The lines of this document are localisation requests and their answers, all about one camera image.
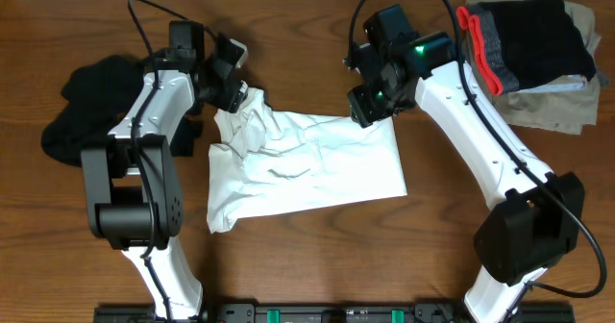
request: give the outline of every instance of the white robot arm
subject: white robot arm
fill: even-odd
[[[525,192],[535,188],[536,185],[527,176],[515,171],[517,166],[489,134],[468,104],[467,96],[461,88],[456,62],[439,66],[432,70],[431,74],[427,80],[419,79],[416,103],[437,122],[468,164],[479,183],[487,208],[492,210],[505,201],[505,194],[511,189]],[[465,74],[476,94],[477,103],[489,118],[489,122],[517,156],[524,159],[528,169],[542,174],[546,183],[547,177],[544,174],[550,173],[551,169],[538,160],[512,133],[480,90],[467,63]],[[525,282],[536,280],[546,270],[543,267],[538,268],[527,274],[518,284],[509,286],[495,280],[482,267],[475,284],[465,295],[465,306],[476,322],[501,322],[522,292]]]
[[[169,144],[187,112],[200,112],[202,102],[236,112],[247,90],[244,82],[232,77],[247,59],[247,48],[218,34],[216,47],[205,60],[203,32],[201,24],[172,21],[169,48],[152,58],[157,63],[154,69],[162,68],[158,76],[146,74],[142,91],[123,120],[105,141],[82,150],[90,230],[121,250],[143,277],[156,302],[146,316],[170,319],[170,314],[174,320],[188,322],[200,319],[203,288],[177,239],[184,220],[184,197]],[[135,124],[138,128],[133,133]],[[126,176],[140,176],[142,187],[115,185],[114,180]],[[144,194],[146,189],[153,204]],[[135,317],[131,310],[97,314],[95,321],[101,322],[132,322]]]

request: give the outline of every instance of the wire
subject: wire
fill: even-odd
[[[164,287],[162,287],[162,284],[160,283],[160,279],[158,278],[158,275],[156,274],[156,270],[154,270],[154,265],[152,264],[152,260],[149,257],[145,259],[145,267],[147,267],[147,271],[150,273],[150,276],[152,277],[152,281],[154,281],[154,286],[156,286],[156,289],[158,290],[158,292],[160,293],[160,296],[162,297],[162,302],[164,303],[164,310],[166,311],[166,320],[167,322],[172,322],[173,318],[171,318],[170,299],[166,295],[166,292],[164,291]]]
[[[359,1],[357,5],[357,9],[355,10],[355,13],[353,14],[353,18],[350,24],[350,32],[348,34],[348,59],[350,61],[349,62],[350,66],[354,64],[352,55],[353,55],[353,43],[354,43],[353,32],[355,30],[355,23],[357,22],[358,12],[360,11],[360,8],[363,6],[365,1],[366,0]],[[487,129],[487,131],[489,131],[491,136],[494,139],[496,139],[498,144],[500,144],[502,149],[506,152],[506,154],[510,157],[510,159],[515,163],[515,165],[517,165],[517,167],[530,180],[532,180],[536,184],[536,186],[538,187],[538,189],[540,190],[542,194],[544,194],[550,201],[553,202],[554,205],[556,205],[568,217],[570,217],[570,219],[572,219],[573,222],[575,222],[575,224],[583,232],[583,234],[589,241],[589,244],[591,245],[592,249],[594,250],[594,253],[596,254],[596,258],[598,259],[598,265],[600,268],[600,278],[598,279],[598,283],[596,284],[596,287],[594,287],[591,290],[588,290],[585,292],[573,292],[573,291],[561,289],[555,286],[538,283],[535,281],[528,281],[526,282],[526,284],[529,287],[537,286],[537,287],[540,287],[540,288],[543,288],[551,292],[564,295],[570,298],[590,298],[590,297],[597,295],[604,289],[604,286],[606,285],[606,276],[607,276],[606,260],[604,259],[604,254],[600,248],[600,245],[598,244],[598,241],[596,241],[596,239],[594,238],[592,233],[589,231],[589,229],[585,226],[585,224],[582,221],[580,221],[572,212],[570,212],[570,210],[566,208],[566,206],[559,200],[559,198],[557,198],[545,186],[545,184],[540,179],[538,179],[531,171],[529,171],[529,169],[526,168],[526,165],[516,156],[516,154],[510,149],[510,147],[508,147],[508,144],[506,144],[506,142],[502,139],[502,137],[500,137],[498,132],[493,128],[493,126],[489,123],[489,120],[487,120],[485,115],[480,110],[480,107],[475,99],[475,96],[472,94],[470,88],[468,87],[468,82],[466,81],[466,78],[465,78],[464,58],[461,52],[461,38],[459,34],[459,25],[457,23],[455,12],[453,11],[453,7],[451,6],[451,3],[449,2],[449,0],[442,0],[442,2],[446,6],[447,11],[449,12],[449,16],[451,17],[451,20],[453,21],[453,28],[455,30],[455,53],[456,53],[457,65],[459,68],[459,79],[461,80],[461,84],[463,85],[463,90],[465,91],[465,94],[468,98],[468,102],[470,103],[474,111],[476,112],[477,116],[479,117],[484,127]]]
[[[136,1],[142,2],[142,3],[146,4],[146,5],[152,6],[152,7],[154,7],[154,8],[157,8],[157,9],[159,9],[159,10],[163,11],[163,12],[167,12],[167,13],[169,13],[169,14],[171,14],[171,15],[175,16],[175,17],[180,18],[181,20],[190,20],[190,19],[188,19],[187,17],[185,17],[185,16],[183,16],[183,15],[179,14],[178,12],[171,11],[171,10],[167,9],[165,6],[161,6],[161,5],[159,5],[159,4],[157,4],[157,3],[154,3],[154,2],[152,2],[152,1],[150,1],[150,0],[136,0]],[[206,32],[206,33],[207,33],[207,34],[211,37],[211,39],[213,39],[213,41],[216,41],[216,40],[217,40],[217,36],[216,36],[216,35],[215,35],[215,33],[214,33],[214,32],[213,32],[210,28],[209,28],[209,26],[204,26],[204,27],[203,27],[203,31],[205,31],[205,32]]]
[[[147,1],[147,0],[136,0],[136,1],[140,1],[148,5],[152,4],[152,2]],[[141,38],[143,39],[143,42],[145,43],[148,56],[150,57],[150,62],[154,69],[154,83],[152,84],[152,89],[150,90],[150,93],[145,98],[145,101],[143,101],[143,104],[141,104],[141,107],[136,112],[136,115],[135,117],[133,117],[132,124],[131,124],[131,147],[133,150],[133,157],[135,158],[136,166],[138,167],[138,172],[141,176],[141,181],[143,183],[143,190],[145,191],[147,203],[150,208],[150,222],[151,222],[150,240],[148,242],[147,249],[141,255],[143,259],[147,259],[152,253],[152,250],[154,250],[154,246],[155,246],[156,231],[158,229],[158,223],[157,223],[158,222],[157,221],[158,220],[158,205],[156,204],[156,202],[154,202],[154,195],[152,194],[152,188],[150,187],[150,182],[149,182],[149,179],[147,178],[147,172],[145,171],[145,166],[143,165],[143,159],[141,157],[140,147],[138,146],[138,142],[136,141],[136,137],[137,137],[136,130],[140,127],[141,117],[145,113],[147,106],[150,104],[150,101],[154,98],[154,96],[156,95],[156,92],[158,91],[160,77],[159,77],[159,72],[156,66],[156,61],[154,60],[154,51],[152,50],[152,45],[150,44],[149,39],[145,35],[145,31],[143,30],[143,27],[139,23],[138,18],[136,17],[135,10],[133,9],[133,0],[128,0],[128,12],[130,12],[131,17],[133,18],[133,22],[135,23],[136,29],[141,34]]]
[[[521,302],[523,301],[523,298],[526,296],[526,294],[528,294],[528,291],[530,289],[531,289],[531,287],[528,286],[528,284],[524,284],[523,285],[523,288],[521,289],[521,292],[517,296],[517,299],[515,299],[515,301],[512,302],[512,304],[510,305],[510,307],[508,309],[506,309],[506,316],[502,320],[502,323],[509,323],[510,322],[510,320],[512,319],[512,316],[513,316],[513,314],[515,312],[515,309],[519,308],[519,305],[521,305]]]

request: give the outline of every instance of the folded clothes stack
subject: folded clothes stack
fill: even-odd
[[[594,13],[562,0],[468,1],[457,9],[483,91],[509,124],[579,135],[600,95]]]

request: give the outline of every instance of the wrinkled white cloth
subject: wrinkled white cloth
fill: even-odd
[[[272,112],[248,89],[237,113],[214,117],[208,224],[406,195],[393,121],[361,129],[350,117]]]

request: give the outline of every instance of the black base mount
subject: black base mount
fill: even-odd
[[[160,323],[153,308],[97,309],[94,323]],[[208,323],[200,317],[175,323]],[[211,323],[472,323],[451,303],[389,307],[291,307],[230,304],[218,308]],[[570,305],[523,305],[509,323],[575,323]]]

